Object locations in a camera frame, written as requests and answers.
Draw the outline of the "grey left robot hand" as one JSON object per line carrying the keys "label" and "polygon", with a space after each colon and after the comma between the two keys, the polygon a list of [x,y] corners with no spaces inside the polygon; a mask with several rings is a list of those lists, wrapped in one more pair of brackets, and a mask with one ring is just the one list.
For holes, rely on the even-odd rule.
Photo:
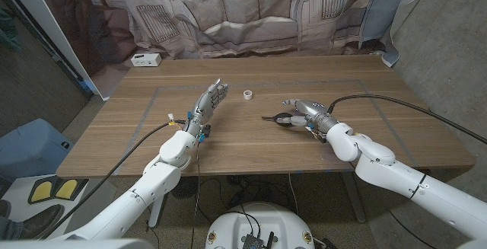
{"label": "grey left robot hand", "polygon": [[203,126],[212,118],[212,114],[218,104],[225,99],[227,92],[228,85],[222,84],[220,79],[211,84],[195,102],[193,111],[189,120],[185,123],[183,131],[190,133],[192,136],[200,134]]}

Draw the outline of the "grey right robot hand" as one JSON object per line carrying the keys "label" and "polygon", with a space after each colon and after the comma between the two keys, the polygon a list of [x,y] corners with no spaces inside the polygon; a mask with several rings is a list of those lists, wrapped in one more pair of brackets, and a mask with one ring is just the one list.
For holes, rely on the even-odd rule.
{"label": "grey right robot hand", "polygon": [[338,121],[327,113],[327,108],[322,104],[300,99],[284,100],[283,104],[290,104],[295,106],[296,110],[303,114],[303,116],[291,116],[278,120],[279,123],[290,123],[293,126],[306,126],[310,123],[319,131],[328,133],[328,131],[335,126]]}

